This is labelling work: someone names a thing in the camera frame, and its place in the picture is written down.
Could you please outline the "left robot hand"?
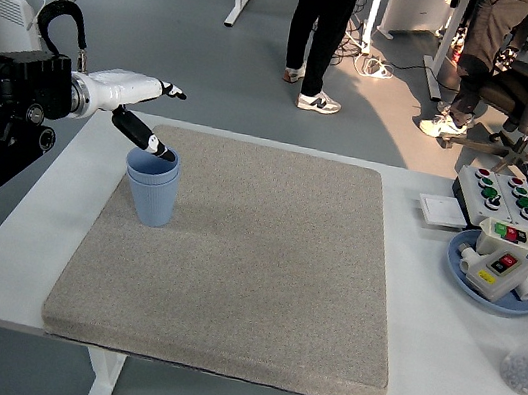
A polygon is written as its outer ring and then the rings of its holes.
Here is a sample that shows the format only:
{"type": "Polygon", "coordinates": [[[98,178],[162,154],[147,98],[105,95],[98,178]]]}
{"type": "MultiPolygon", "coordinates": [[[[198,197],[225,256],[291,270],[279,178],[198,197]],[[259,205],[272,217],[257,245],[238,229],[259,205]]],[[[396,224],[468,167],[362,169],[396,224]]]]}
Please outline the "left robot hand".
{"type": "Polygon", "coordinates": [[[113,125],[136,147],[166,161],[176,161],[170,148],[132,111],[127,110],[126,106],[160,96],[185,100],[187,95],[180,88],[169,82],[123,69],[91,74],[75,72],[72,81],[79,100],[76,109],[70,113],[71,116],[87,118],[99,110],[111,112],[113,125]]]}

